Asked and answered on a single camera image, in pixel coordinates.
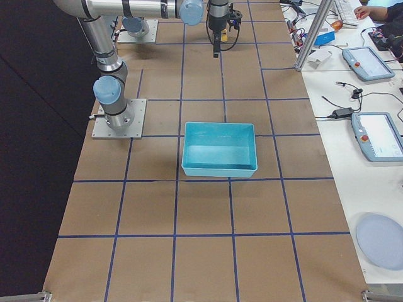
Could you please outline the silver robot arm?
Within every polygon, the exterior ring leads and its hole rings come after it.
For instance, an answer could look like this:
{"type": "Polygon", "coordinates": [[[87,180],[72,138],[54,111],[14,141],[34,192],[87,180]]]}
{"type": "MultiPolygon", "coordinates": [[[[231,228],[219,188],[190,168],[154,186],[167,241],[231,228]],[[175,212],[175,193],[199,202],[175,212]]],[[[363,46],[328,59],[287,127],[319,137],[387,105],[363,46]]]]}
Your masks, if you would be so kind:
{"type": "MultiPolygon", "coordinates": [[[[55,1],[63,12],[76,17],[101,65],[106,70],[118,62],[117,52],[106,30],[102,16],[179,18],[187,25],[197,25],[203,19],[203,1],[55,1]]],[[[228,1],[209,1],[207,25],[213,33],[213,56],[221,51],[221,33],[227,25],[239,29],[242,14],[228,1]]]]}
{"type": "Polygon", "coordinates": [[[124,96],[127,66],[117,54],[103,17],[79,18],[78,22],[93,51],[100,78],[93,84],[93,92],[105,115],[105,123],[114,130],[127,128],[134,119],[124,96]]]}

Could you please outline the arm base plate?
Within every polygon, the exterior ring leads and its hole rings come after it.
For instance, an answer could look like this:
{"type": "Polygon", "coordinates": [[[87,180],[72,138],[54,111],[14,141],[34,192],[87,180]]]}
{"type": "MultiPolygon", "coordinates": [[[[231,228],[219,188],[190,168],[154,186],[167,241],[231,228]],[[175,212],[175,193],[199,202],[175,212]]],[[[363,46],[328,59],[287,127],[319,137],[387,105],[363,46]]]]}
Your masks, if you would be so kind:
{"type": "Polygon", "coordinates": [[[115,33],[115,41],[120,44],[150,44],[156,42],[158,20],[140,20],[134,25],[121,28],[115,33]]]}
{"type": "Polygon", "coordinates": [[[126,99],[127,106],[120,115],[112,116],[99,106],[91,137],[93,139],[141,139],[147,106],[146,99],[126,99]]]}

